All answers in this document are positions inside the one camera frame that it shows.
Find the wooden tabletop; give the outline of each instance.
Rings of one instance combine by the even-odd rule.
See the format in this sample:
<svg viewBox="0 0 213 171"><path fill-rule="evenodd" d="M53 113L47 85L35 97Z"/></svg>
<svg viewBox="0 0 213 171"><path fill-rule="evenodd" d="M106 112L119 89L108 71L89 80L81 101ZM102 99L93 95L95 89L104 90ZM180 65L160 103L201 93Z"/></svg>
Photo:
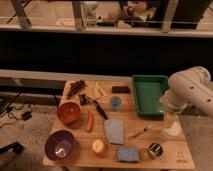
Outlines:
<svg viewBox="0 0 213 171"><path fill-rule="evenodd" d="M66 94L70 88L70 82L66 82L60 105L68 101L76 102L80 105L78 95L67 100ZM81 106L81 118L71 126L65 126L57 117L52 127L52 133L58 130L68 130L73 133L77 140L77 146L70 158L66 161L56 163L44 157L43 164L49 166L74 166L74 167L99 167L99 168L150 168L150 169L193 169L194 162L189 151L183 131L175 140L164 140L161 138L163 120L148 120L139 118L135 111L133 87L131 82L105 82L99 81L108 96L102 96L98 102L107 113L108 118L121 119L124 121L124 145L112 145L107 143L104 133L104 119L96 111L94 106ZM86 88L80 93L85 93L94 97L95 81L86 81ZM112 86L129 86L130 94L112 94ZM122 99L122 106L118 112L113 112L109 105L112 96L119 96ZM94 113L94 127L92 132L85 131L88 108ZM146 134L139 136L134 141L129 141L128 137L152 123L153 129ZM106 154L102 157L96 156L91 150L91 144L95 139L103 139L107 143ZM151 160L146 155L146 150L151 143L159 143L163 147L163 155L155 160ZM121 146L135 147L140 151L141 161L139 163L119 163L117 161L117 151Z"/></svg>

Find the purple bowl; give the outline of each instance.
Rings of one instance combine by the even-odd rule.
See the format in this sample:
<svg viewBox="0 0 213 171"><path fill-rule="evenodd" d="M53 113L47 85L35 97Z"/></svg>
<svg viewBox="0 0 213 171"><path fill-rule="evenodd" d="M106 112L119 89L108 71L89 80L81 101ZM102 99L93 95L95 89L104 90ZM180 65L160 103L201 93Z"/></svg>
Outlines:
<svg viewBox="0 0 213 171"><path fill-rule="evenodd" d="M45 144L45 154L52 161L62 161L67 159L75 147L75 138L69 131L60 130L54 132L47 139Z"/></svg>

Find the green plastic bin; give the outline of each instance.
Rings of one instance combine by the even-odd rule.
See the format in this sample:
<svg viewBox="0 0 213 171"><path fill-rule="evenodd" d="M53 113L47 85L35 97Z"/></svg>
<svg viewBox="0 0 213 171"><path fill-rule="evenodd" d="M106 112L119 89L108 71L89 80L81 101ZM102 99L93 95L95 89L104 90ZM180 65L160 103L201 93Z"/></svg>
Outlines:
<svg viewBox="0 0 213 171"><path fill-rule="evenodd" d="M133 75L136 111L139 117L163 117L160 97L168 90L168 77L162 75Z"/></svg>

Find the ceramic bowl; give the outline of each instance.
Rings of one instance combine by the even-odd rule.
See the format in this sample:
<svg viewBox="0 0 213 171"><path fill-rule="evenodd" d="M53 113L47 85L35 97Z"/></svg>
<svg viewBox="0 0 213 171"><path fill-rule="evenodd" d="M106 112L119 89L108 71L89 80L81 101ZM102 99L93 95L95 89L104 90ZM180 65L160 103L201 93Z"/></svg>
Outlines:
<svg viewBox="0 0 213 171"><path fill-rule="evenodd" d="M57 116L64 124L71 124L80 118L80 107L74 102L64 103L58 108Z"/></svg>
<svg viewBox="0 0 213 171"><path fill-rule="evenodd" d="M47 139L45 154L52 161L62 161L69 158L75 148L73 134L66 130L54 132Z"/></svg>

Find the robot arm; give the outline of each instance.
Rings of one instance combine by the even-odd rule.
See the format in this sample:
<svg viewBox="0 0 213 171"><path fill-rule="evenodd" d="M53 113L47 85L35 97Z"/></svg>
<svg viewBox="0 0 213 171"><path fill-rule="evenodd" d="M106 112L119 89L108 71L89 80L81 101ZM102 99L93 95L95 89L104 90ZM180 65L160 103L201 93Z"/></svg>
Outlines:
<svg viewBox="0 0 213 171"><path fill-rule="evenodd" d="M170 76L170 89L160 98L165 112L181 113L187 102L213 117L213 91L208 88L211 75L204 67L194 67Z"/></svg>

